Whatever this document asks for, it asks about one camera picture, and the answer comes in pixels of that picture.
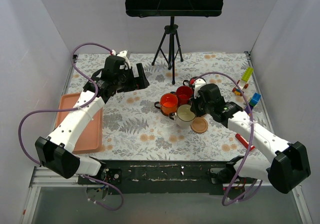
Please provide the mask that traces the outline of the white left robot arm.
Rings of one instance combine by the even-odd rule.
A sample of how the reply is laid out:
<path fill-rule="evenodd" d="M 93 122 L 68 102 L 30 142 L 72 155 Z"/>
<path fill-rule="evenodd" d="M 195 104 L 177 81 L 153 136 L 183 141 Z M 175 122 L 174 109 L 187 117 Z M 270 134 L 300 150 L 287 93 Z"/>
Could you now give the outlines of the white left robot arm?
<path fill-rule="evenodd" d="M 108 100 L 116 93 L 146 89 L 148 82 L 143 65 L 136 64 L 134 74 L 125 56 L 110 55 L 104 67 L 89 77 L 79 99 L 67 116 L 46 138 L 35 142 L 36 152 L 43 167 L 69 179 L 74 175 L 89 176 L 95 184 L 106 180 L 107 165 L 93 157 L 73 153 L 79 137 Z"/>

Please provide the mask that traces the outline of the cream white cup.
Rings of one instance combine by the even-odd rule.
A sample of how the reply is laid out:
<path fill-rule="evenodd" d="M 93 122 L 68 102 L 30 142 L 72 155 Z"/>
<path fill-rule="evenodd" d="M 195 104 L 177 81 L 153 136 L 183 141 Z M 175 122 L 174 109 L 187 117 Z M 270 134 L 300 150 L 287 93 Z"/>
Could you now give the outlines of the cream white cup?
<path fill-rule="evenodd" d="M 175 121 L 179 127 L 187 128 L 192 124 L 196 115 L 191 111 L 191 105 L 183 104 L 178 107 L 176 112 L 171 112 L 168 117 Z"/>

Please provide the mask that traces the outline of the dark green cup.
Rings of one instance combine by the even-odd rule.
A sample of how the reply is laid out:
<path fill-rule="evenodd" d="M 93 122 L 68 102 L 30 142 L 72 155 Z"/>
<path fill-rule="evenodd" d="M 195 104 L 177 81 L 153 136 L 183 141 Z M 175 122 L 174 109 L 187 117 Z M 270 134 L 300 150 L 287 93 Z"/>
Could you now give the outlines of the dark green cup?
<path fill-rule="evenodd" d="M 207 82 L 201 77 L 194 76 L 191 79 L 185 79 L 182 84 L 184 86 L 195 87 L 196 85 L 206 85 Z"/>

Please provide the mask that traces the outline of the red cup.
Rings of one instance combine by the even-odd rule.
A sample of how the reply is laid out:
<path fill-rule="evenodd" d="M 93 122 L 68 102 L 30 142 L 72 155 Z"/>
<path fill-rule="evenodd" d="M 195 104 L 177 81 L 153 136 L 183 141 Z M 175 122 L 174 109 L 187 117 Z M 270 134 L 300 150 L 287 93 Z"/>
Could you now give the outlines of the red cup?
<path fill-rule="evenodd" d="M 189 104 L 194 92 L 189 86 L 183 85 L 178 87 L 176 91 L 171 91 L 170 93 L 177 97 L 178 106 L 182 106 Z"/>

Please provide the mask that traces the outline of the light wooden coaster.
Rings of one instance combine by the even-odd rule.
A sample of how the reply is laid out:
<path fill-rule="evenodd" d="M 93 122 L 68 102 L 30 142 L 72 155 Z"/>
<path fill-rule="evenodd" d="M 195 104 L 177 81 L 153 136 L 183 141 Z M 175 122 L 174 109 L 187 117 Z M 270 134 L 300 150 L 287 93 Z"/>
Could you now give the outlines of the light wooden coaster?
<path fill-rule="evenodd" d="M 203 117 L 196 117 L 190 127 L 194 132 L 202 134 L 208 130 L 208 122 Z"/>

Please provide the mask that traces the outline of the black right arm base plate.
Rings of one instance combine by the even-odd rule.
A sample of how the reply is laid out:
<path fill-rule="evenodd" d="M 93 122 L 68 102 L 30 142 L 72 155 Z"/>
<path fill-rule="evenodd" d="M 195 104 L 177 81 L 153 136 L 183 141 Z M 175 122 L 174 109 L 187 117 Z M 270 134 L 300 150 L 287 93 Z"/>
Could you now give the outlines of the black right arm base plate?
<path fill-rule="evenodd" d="M 205 179 L 212 184 L 229 184 L 236 171 L 226 167 L 212 167 L 205 173 Z"/>

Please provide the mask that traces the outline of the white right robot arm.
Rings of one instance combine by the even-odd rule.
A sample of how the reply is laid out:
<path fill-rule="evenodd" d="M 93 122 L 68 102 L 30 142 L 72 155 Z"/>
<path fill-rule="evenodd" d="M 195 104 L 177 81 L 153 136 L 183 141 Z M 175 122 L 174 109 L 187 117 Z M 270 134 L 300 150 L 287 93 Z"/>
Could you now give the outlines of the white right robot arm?
<path fill-rule="evenodd" d="M 197 117 L 210 115 L 225 128 L 251 141 L 268 160 L 268 163 L 258 162 L 239 155 L 211 175 L 215 181 L 237 183 L 243 178 L 257 179 L 268 181 L 277 191 L 287 194 L 311 175 L 307 149 L 302 143 L 290 143 L 253 123 L 238 104 L 225 101 L 216 84 L 207 84 L 200 78 L 192 88 L 191 111 Z"/>

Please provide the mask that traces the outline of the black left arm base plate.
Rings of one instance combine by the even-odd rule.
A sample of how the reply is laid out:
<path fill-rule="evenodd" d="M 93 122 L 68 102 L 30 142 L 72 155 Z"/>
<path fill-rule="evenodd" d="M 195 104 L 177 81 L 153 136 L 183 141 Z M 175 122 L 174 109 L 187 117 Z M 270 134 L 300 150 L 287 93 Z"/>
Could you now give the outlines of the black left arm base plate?
<path fill-rule="evenodd" d="M 107 182 L 112 185 L 119 185 L 122 183 L 122 175 L 123 172 L 120 168 L 108 168 L 106 172 L 104 173 L 104 182 Z M 98 185 L 101 184 L 101 182 L 91 180 L 88 178 L 84 178 L 79 176 L 77 183 L 79 185 Z"/>

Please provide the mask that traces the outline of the orange cup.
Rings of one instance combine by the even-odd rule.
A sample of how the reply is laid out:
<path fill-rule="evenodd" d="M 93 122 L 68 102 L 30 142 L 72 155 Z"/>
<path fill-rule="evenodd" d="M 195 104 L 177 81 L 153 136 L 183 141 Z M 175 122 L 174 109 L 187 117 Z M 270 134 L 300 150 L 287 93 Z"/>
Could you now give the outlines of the orange cup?
<path fill-rule="evenodd" d="M 166 93 L 160 101 L 154 103 L 154 107 L 159 109 L 161 113 L 168 117 L 170 113 L 175 113 L 178 109 L 178 98 L 173 93 Z"/>

